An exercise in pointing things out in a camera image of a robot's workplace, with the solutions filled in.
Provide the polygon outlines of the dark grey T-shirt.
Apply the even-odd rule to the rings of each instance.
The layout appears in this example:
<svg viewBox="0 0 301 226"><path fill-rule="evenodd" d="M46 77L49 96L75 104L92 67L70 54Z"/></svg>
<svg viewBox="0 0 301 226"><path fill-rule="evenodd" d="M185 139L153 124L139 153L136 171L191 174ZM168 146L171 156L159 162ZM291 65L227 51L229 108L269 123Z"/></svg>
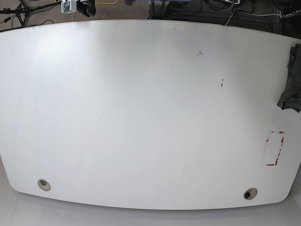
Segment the dark grey T-shirt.
<svg viewBox="0 0 301 226"><path fill-rule="evenodd" d="M282 110L293 109L301 111L301 45L296 44L290 49L287 65L287 80L285 90L281 94L277 106Z"/></svg>

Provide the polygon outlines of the white power strip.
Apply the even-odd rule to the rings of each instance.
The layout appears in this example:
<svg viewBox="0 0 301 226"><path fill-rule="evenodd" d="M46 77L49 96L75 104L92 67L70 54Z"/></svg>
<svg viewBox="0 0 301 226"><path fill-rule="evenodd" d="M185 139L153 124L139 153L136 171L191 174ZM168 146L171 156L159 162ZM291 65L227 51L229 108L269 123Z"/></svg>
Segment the white power strip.
<svg viewBox="0 0 301 226"><path fill-rule="evenodd" d="M298 7L284 8L280 12L280 17L287 19L293 16L298 16L300 14L301 14L301 9Z"/></svg>

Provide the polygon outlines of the red tape rectangle marking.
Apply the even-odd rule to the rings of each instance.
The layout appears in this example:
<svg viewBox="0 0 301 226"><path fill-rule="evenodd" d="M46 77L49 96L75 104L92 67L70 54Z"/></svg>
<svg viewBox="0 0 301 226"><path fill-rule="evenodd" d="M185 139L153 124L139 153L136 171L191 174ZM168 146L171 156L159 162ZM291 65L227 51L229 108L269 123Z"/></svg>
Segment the red tape rectangle marking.
<svg viewBox="0 0 301 226"><path fill-rule="evenodd" d="M270 131L266 139L263 164L276 166L284 142L285 133L282 131Z"/></svg>

